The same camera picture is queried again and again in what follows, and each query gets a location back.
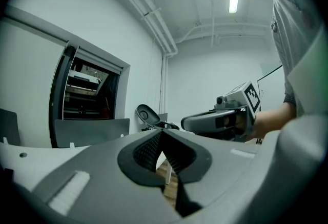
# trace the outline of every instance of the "ceiling light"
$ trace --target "ceiling light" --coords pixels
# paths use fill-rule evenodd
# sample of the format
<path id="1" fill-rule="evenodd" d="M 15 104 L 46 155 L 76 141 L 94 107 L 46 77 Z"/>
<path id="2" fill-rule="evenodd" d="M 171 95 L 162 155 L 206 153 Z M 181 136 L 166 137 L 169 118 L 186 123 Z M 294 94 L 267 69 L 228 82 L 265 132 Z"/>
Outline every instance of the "ceiling light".
<path id="1" fill-rule="evenodd" d="M 230 13 L 237 12 L 237 7 L 238 7 L 238 0 L 230 0 L 229 12 Z"/>

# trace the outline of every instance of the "ceiling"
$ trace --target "ceiling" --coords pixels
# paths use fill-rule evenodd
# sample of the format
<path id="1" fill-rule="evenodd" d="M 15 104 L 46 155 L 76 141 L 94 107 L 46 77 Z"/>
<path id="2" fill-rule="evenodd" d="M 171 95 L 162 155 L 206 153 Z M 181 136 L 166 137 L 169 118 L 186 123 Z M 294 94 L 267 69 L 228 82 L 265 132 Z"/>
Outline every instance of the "ceiling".
<path id="1" fill-rule="evenodd" d="M 177 43 L 212 35 L 211 0 L 152 0 Z M 215 35 L 263 35 L 273 16 L 272 0 L 239 0 L 229 13 L 229 0 L 214 0 Z"/>

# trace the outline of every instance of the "person's arm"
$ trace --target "person's arm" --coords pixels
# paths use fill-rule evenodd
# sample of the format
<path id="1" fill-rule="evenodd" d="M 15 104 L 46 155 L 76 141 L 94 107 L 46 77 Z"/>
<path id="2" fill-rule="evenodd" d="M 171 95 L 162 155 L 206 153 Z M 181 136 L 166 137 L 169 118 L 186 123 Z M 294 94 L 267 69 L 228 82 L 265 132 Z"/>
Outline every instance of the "person's arm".
<path id="1" fill-rule="evenodd" d="M 294 118 L 296 118 L 296 106 L 291 103 L 283 103 L 280 108 L 275 110 L 259 112 L 256 115 L 250 139 L 264 138 L 267 133 L 280 130 Z"/>

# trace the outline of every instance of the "person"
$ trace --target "person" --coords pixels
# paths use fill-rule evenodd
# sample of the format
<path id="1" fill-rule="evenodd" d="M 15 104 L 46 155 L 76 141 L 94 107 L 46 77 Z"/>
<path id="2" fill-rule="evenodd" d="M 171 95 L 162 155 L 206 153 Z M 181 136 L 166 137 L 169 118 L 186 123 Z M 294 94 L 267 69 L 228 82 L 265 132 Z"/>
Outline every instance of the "person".
<path id="1" fill-rule="evenodd" d="M 257 114 L 248 140 L 264 138 L 267 133 L 280 130 L 289 121 L 304 114 L 288 74 L 306 54 L 323 23 L 313 0 L 273 0 L 273 13 L 271 29 L 284 70 L 285 98 L 280 108 Z M 237 116 L 235 127 L 244 129 L 244 124 L 244 117 Z"/>

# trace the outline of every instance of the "gray shirt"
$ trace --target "gray shirt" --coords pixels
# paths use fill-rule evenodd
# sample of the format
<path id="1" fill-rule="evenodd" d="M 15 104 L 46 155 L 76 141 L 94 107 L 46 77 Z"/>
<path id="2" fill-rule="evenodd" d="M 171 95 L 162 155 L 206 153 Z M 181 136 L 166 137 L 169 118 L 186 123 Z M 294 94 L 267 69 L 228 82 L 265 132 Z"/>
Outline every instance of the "gray shirt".
<path id="1" fill-rule="evenodd" d="M 273 0 L 272 35 L 285 75 L 285 100 L 297 107 L 297 116 L 304 111 L 287 79 L 310 48 L 322 23 L 312 0 Z"/>

